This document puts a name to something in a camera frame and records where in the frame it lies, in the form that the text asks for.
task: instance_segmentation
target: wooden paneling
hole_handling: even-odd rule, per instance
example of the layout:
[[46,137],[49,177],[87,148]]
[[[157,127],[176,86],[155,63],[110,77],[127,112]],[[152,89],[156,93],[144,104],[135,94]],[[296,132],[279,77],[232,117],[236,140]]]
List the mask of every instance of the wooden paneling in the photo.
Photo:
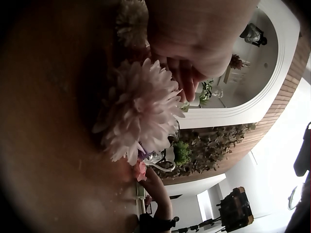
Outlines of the wooden paneling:
[[204,179],[211,176],[216,176],[228,171],[238,161],[240,161],[269,131],[278,117],[282,114],[293,93],[295,92],[299,81],[304,73],[309,53],[310,53],[310,24],[299,10],[295,7],[295,3],[290,0],[284,1],[296,15],[300,22],[300,32],[302,37],[298,39],[298,44],[294,54],[294,58],[288,74],[281,86],[278,95],[270,106],[264,118],[256,123],[256,129],[245,134],[242,143],[231,148],[232,153],[227,154],[227,159],[219,162],[219,168],[215,170],[205,171],[201,174],[194,173],[191,176],[177,177],[174,180],[167,178],[163,182],[166,185],[190,182],[194,180]]

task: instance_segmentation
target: artificial flower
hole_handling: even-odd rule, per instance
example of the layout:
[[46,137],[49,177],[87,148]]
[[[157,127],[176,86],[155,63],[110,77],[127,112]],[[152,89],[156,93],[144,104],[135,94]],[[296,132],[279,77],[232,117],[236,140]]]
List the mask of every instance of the artificial flower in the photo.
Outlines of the artificial flower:
[[141,181],[141,180],[147,180],[146,177],[146,164],[141,161],[138,160],[134,166],[134,175],[135,178],[137,179],[137,181]]
[[116,18],[119,41],[124,47],[148,47],[148,9],[144,0],[122,0]]
[[170,147],[168,136],[178,127],[174,116],[184,117],[172,73],[162,69],[159,61],[151,64],[149,58],[143,65],[125,60],[107,75],[109,83],[92,132],[104,132],[101,143],[112,160],[127,157],[134,166],[139,150],[160,153]]

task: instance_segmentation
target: light fixture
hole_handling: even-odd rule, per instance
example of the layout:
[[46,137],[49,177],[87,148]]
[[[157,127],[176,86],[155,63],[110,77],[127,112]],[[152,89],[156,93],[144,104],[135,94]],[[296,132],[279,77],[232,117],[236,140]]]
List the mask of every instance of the light fixture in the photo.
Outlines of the light fixture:
[[263,36],[263,31],[261,31],[256,25],[250,23],[246,26],[242,34],[241,38],[244,38],[244,41],[249,44],[253,44],[256,46],[266,45],[267,38]]
[[301,183],[293,189],[291,195],[288,198],[288,209],[289,210],[294,209],[300,202],[303,187],[304,187],[304,184]]

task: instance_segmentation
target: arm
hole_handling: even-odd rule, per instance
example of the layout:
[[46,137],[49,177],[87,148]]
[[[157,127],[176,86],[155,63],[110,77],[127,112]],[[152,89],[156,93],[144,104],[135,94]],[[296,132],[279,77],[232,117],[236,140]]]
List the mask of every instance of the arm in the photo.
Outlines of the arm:
[[161,220],[172,220],[173,208],[169,195],[166,192],[163,182],[157,176],[152,168],[147,168],[146,181],[140,181],[140,184],[149,193],[152,199],[158,204],[154,217]]

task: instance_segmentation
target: pink chrysanthemum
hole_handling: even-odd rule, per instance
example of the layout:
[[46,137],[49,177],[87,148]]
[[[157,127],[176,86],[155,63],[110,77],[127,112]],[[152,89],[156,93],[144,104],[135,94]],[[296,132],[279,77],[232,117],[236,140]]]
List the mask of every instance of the pink chrysanthemum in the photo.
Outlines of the pink chrysanthemum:
[[174,115],[184,117],[172,73],[161,69],[159,61],[152,65],[146,59],[142,66],[123,61],[107,77],[112,85],[92,131],[104,131],[102,145],[112,160],[127,157],[134,166],[138,150],[159,153],[170,147],[167,137],[177,126]]

